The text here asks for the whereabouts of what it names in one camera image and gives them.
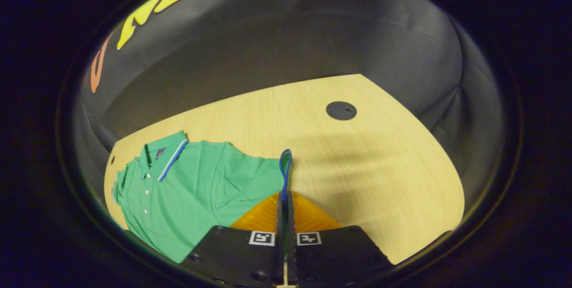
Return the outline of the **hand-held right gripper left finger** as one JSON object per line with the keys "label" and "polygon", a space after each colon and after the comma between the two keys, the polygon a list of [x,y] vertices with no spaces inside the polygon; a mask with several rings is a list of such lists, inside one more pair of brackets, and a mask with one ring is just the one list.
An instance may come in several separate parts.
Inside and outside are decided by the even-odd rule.
{"label": "hand-held right gripper left finger", "polygon": [[274,231],[213,226],[181,266],[225,288],[279,288],[287,284],[282,193],[277,193]]}

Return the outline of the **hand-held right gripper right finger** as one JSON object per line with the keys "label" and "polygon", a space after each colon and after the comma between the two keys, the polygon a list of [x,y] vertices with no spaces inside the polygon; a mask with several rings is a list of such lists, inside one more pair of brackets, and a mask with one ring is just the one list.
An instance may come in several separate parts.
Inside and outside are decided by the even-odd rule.
{"label": "hand-held right gripper right finger", "polygon": [[363,288],[394,268],[359,226],[298,232],[292,192],[286,202],[288,288]]}

